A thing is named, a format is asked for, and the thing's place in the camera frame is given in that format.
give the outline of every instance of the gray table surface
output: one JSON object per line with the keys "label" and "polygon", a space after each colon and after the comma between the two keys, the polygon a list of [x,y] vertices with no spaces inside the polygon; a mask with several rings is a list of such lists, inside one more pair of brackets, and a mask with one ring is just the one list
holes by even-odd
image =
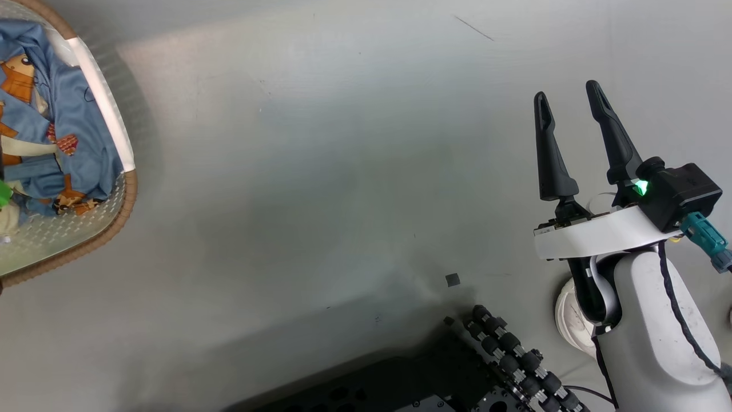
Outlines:
{"label": "gray table surface", "polygon": [[[4,411],[213,411],[474,303],[605,391],[553,324],[567,266],[534,253],[534,94],[582,202],[612,189],[590,78],[643,157],[732,189],[725,1],[49,2],[105,71],[140,196],[106,247],[0,298]],[[670,255],[729,359],[730,276]]]}

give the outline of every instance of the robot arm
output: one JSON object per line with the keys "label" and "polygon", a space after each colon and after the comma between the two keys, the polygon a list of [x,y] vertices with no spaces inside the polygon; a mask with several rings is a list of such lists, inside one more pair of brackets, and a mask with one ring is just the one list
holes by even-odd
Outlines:
{"label": "robot arm", "polygon": [[608,182],[618,187],[615,210],[592,215],[574,200],[579,188],[540,92],[539,193],[559,205],[555,218],[534,231],[537,253],[569,264],[620,411],[732,411],[719,350],[663,243],[686,235],[720,273],[729,270],[727,241],[706,220],[722,191],[693,163],[666,169],[660,158],[642,162],[600,85],[588,81],[586,88],[610,163]]}

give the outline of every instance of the basket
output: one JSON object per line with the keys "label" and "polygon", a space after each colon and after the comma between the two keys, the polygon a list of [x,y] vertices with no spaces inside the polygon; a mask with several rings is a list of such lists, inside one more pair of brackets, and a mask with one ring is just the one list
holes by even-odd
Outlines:
{"label": "basket", "polygon": [[81,216],[35,216],[20,227],[11,243],[0,246],[0,287],[5,288],[82,257],[119,233],[135,204],[137,174],[127,130],[107,82],[69,24],[39,0],[0,0],[0,18],[41,23],[58,57],[81,68],[124,168],[109,199],[100,206]]}

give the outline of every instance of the blue cloth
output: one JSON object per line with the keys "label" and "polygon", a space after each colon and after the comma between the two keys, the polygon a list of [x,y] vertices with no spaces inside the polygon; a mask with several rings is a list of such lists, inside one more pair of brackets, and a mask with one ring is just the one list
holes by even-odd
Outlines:
{"label": "blue cloth", "polygon": [[[27,55],[35,67],[35,90],[48,103],[48,113],[44,117],[38,112],[35,94],[29,105],[0,89],[0,101],[4,103],[0,122],[18,132],[17,140],[54,144],[47,137],[49,125],[53,124],[57,141],[74,135],[78,143],[71,154],[59,150],[59,162],[53,156],[39,156],[23,158],[17,166],[6,166],[6,181],[18,177],[29,196],[57,199],[68,174],[71,189],[85,194],[84,200],[106,200],[122,172],[122,162],[99,107],[90,98],[89,84],[81,69],[66,65],[56,56],[38,23],[0,20],[0,62],[21,54]],[[7,78],[6,72],[0,71],[0,84]],[[53,205],[26,204],[44,215],[53,211]]]}

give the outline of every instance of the teal cable connector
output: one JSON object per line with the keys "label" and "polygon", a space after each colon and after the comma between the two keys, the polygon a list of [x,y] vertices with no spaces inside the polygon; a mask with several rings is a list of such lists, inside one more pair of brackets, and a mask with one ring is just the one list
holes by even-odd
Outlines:
{"label": "teal cable connector", "polygon": [[729,242],[699,212],[689,213],[681,223],[681,231],[701,247],[712,259],[717,272],[732,271],[732,251],[727,249]]}

